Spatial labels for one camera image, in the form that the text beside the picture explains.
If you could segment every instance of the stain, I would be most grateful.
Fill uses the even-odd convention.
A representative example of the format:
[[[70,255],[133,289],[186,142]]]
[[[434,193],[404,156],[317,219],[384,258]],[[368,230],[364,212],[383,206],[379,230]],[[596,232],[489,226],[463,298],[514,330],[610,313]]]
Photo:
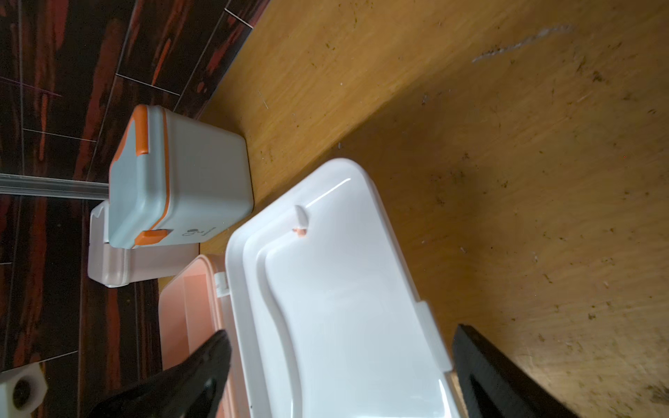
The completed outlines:
[[[579,64],[579,67],[576,69],[576,72],[579,74],[583,74],[583,66],[585,65],[585,56],[583,56],[583,59],[581,60],[581,63]]]
[[[648,385],[647,390],[651,392],[650,401],[661,405],[669,405],[669,388],[662,383],[659,385]]]
[[[462,170],[459,170],[457,173],[454,173],[453,171],[450,171],[449,173],[451,174],[453,184],[464,183],[465,175]]]
[[[528,45],[538,39],[541,39],[543,37],[546,37],[550,35],[553,32],[567,32],[571,30],[571,26],[569,25],[562,25],[562,26],[557,26],[557,27],[552,27],[549,29],[542,29],[540,32],[538,32],[536,35],[532,35],[530,37],[527,37],[523,39],[522,41],[515,43],[513,45],[508,45],[504,47],[497,47],[495,46],[493,49],[490,49],[484,54],[479,55],[478,57],[474,58],[472,62],[477,62],[478,60],[483,60],[484,58],[491,58],[495,55],[498,54],[503,54],[504,52],[508,51],[513,51],[515,49],[519,49],[524,47],[525,45]]]

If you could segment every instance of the dirt spot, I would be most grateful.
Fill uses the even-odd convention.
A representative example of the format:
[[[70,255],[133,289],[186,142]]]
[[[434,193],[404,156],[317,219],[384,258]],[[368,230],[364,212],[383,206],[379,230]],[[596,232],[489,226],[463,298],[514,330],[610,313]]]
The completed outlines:
[[[648,385],[647,390],[651,392],[650,401],[661,405],[669,405],[669,388],[662,383],[659,385]]]
[[[576,69],[576,72],[579,74],[583,74],[583,66],[585,65],[585,57],[581,60],[581,63],[579,64],[579,67]]]

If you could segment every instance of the white plastic lid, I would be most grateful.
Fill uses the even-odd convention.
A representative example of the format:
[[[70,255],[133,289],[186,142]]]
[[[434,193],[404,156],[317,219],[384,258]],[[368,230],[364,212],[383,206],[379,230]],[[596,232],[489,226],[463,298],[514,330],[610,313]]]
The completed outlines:
[[[242,225],[225,264],[252,417],[460,416],[448,352],[353,161]]]

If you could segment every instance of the white plastic part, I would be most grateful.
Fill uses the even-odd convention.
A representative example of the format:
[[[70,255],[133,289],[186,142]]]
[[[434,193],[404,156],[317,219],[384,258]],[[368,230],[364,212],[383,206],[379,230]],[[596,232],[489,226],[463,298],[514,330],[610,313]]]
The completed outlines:
[[[134,248],[143,231],[158,229],[169,233],[151,247],[200,243],[250,213],[253,192],[242,137],[159,106],[147,106],[147,114],[149,153],[137,155],[137,121],[131,121],[120,156],[110,169],[113,247]]]
[[[199,246],[181,244],[136,249],[114,248],[108,243],[108,201],[90,213],[88,277],[108,288],[174,276],[199,253]]]
[[[29,386],[29,395],[23,405],[15,405],[13,401],[14,388],[19,382]],[[0,373],[0,416],[4,418],[29,417],[44,400],[46,391],[47,384],[39,363]]]
[[[242,225],[225,264],[252,417],[460,416],[448,353],[356,163],[327,162]]]

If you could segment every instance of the white lunch box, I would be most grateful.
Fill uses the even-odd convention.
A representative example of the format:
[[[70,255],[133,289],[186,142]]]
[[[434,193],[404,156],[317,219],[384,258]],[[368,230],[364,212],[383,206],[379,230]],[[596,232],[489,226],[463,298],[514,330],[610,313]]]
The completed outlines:
[[[253,208],[246,142],[160,106],[134,109],[109,168],[109,243],[200,243]]]
[[[200,255],[159,302],[166,367],[226,329],[217,417],[460,418],[453,366],[374,184],[327,162]]]

